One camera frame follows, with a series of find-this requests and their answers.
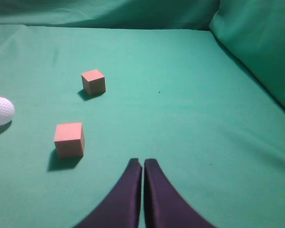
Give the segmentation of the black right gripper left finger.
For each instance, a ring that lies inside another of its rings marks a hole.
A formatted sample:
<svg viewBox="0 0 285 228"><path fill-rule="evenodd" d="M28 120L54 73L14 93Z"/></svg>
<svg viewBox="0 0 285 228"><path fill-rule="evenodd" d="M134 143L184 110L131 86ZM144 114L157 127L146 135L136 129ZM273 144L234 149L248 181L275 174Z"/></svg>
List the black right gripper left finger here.
<svg viewBox="0 0 285 228"><path fill-rule="evenodd" d="M137 228L139 226L143 168L131 158L118 182L76 228Z"/></svg>

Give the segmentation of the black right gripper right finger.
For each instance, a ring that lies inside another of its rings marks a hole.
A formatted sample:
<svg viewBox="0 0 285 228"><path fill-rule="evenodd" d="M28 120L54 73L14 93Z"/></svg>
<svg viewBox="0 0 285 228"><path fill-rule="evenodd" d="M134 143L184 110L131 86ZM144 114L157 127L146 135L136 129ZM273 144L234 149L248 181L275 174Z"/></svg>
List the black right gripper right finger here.
<svg viewBox="0 0 285 228"><path fill-rule="evenodd" d="M144 162L144 219L147 228L213 228L169 182L156 159Z"/></svg>

